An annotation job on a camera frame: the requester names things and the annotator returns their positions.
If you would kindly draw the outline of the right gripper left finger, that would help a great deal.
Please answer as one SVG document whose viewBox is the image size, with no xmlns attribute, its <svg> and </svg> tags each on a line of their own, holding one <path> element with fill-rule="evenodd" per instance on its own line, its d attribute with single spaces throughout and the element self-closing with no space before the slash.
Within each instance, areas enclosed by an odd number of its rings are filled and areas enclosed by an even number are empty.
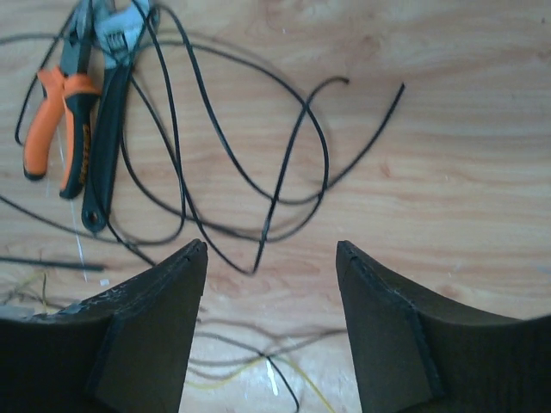
<svg viewBox="0 0 551 413">
<path fill-rule="evenodd" d="M 2 411 L 178 411 L 207 263 L 194 240 L 62 311 L 2 317 Z"/>
</svg>

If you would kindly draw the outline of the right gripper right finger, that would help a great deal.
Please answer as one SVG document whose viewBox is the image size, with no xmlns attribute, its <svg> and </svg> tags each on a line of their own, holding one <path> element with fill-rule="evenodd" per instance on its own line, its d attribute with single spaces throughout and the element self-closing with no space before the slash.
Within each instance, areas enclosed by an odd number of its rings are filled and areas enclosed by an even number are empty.
<svg viewBox="0 0 551 413">
<path fill-rule="evenodd" d="M 336 270 L 363 411 L 549 411 L 549 316 L 461 304 L 349 241 Z"/>
</svg>

